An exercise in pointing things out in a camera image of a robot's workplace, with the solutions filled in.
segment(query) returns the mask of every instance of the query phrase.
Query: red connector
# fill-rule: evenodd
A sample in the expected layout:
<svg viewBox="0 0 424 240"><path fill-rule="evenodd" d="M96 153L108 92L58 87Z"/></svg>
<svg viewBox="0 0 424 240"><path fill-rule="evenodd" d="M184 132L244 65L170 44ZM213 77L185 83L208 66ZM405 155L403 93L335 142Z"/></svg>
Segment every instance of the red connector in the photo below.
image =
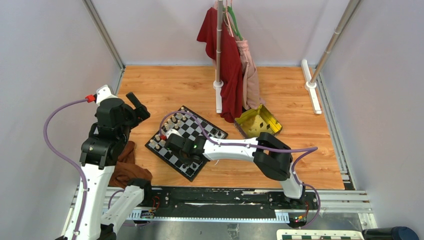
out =
<svg viewBox="0 0 424 240"><path fill-rule="evenodd" d="M87 102L91 103L91 102L93 102L93 101L95 101L95 100L96 100L96 97L94 97L94 96L91 94L91 95L86 96L86 97L85 97L85 99L87 99Z"/></svg>

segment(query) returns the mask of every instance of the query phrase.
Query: chessboard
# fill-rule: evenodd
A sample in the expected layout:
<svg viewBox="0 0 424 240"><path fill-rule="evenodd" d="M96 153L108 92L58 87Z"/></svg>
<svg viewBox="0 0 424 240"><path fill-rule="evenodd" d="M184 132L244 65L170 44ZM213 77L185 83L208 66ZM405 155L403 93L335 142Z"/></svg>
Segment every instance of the chessboard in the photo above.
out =
<svg viewBox="0 0 424 240"><path fill-rule="evenodd" d="M193 114L197 120L200 122L200 125L204 128L205 132L209 137L214 137L218 139L226 139L228 137L228 133L220 129L219 127L213 125L208 120L201 117L199 114L190 110L186 106L182 106L178 111L189 112ZM183 138L188 138L190 140L195 140L198 135L203 134L201 128L196 123L194 119L192 119L188 114L178 114L169 116L168 119L173 119L170 121L165 121L167 123L168 129L175 129L181 134ZM165 124L161 127L162 133L166 133ZM159 134L159 131L153 135L149 141L145 144L145 147L156 154L160 159L162 159L165 163L183 175L186 179L193 182L195 177L199 174L202 168L206 165L207 161L202 161L201 163L193 163L189 167L186 167L183 162L179 160L179 158L172 154L172 152L164 147L164 140L157 140L156 135Z"/></svg>

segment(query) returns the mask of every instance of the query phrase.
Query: yellow box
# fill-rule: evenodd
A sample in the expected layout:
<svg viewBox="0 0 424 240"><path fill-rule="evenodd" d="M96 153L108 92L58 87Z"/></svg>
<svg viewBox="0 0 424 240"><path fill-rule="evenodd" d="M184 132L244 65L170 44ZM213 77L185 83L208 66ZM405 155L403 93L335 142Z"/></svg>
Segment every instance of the yellow box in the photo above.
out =
<svg viewBox="0 0 424 240"><path fill-rule="evenodd" d="M257 109L249 109L234 121L235 128L246 139L259 137L262 132L277 136L283 127L271 112L263 105Z"/></svg>

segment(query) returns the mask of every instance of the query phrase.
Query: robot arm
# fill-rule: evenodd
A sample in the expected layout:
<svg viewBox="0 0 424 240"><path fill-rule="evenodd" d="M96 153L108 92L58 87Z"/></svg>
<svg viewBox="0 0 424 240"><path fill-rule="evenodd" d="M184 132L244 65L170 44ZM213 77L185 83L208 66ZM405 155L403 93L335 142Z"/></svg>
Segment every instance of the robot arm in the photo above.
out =
<svg viewBox="0 0 424 240"><path fill-rule="evenodd" d="M74 214L65 235L59 239L116 239L116 233L131 211L144 199L150 199L150 182L133 179L117 202L102 215L109 180L118 156L128 142L131 129L150 117L146 107L132 92L126 96L135 109L115 96L107 85L96 91L97 122L91 126L88 138L81 146L79 159L87 179L85 205L83 206L85 190L80 184ZM84 208L82 219L78 232L74 232L81 208Z"/></svg>
<svg viewBox="0 0 424 240"><path fill-rule="evenodd" d="M302 200L303 198L305 187L295 180L292 172L293 157L290 153L265 153L262 149L251 147L252 145L259 145L275 149L290 149L289 146L267 132L262 132L259 137L243 140L211 137L218 144L207 140L203 135L199 135L194 141L185 139L174 129L170 129L166 133L166 137L165 148L179 156L180 160L187 166L193 162L199 163L199 161L220 159L252 162L266 177L279 181L286 197L295 200ZM240 144L240 146L221 145L223 143Z"/></svg>

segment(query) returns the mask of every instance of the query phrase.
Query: black and white checkered board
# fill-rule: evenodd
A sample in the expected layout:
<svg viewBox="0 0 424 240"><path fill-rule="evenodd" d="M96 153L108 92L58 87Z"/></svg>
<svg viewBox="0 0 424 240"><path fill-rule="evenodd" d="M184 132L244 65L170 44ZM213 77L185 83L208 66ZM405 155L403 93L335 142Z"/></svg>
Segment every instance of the black and white checkered board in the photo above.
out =
<svg viewBox="0 0 424 240"><path fill-rule="evenodd" d="M348 230L303 230L303 229L278 229L277 240L364 240L360 231Z"/></svg>
<svg viewBox="0 0 424 240"><path fill-rule="evenodd" d="M218 139L226 139L228 136L228 133L220 129L219 127L213 125L197 113L193 112L186 106L182 106L184 108L184 111L189 111L191 114L197 117L199 120L201 126L204 128L208 136L218 138ZM188 138L190 140L194 140L199 134L202 133L202 130L200 129L199 125L196 123L194 119L192 119L189 115L185 114L185 121L183 120L183 116L178 115L177 113L174 114L175 118L177 120L181 120L180 126L178 127L178 132L183 136L184 138ZM175 127L174 122L170 122L169 129L172 129ZM145 144L146 148L148 148L150 151L152 151L154 154L156 154L160 159L165 161L169 166L171 166L173 169L175 169L177 172L179 172L181 175L183 175L186 179L190 180L190 182L193 182L195 177L199 174L199 172L202 170L202 168L206 165L206 161L202 162L201 164L193 163L190 167L186 167L183 165L183 163L171 153L170 150L167 150L164 148L164 141L157 141L155 139L155 135L159 134L159 131L157 131L151 139Z"/></svg>

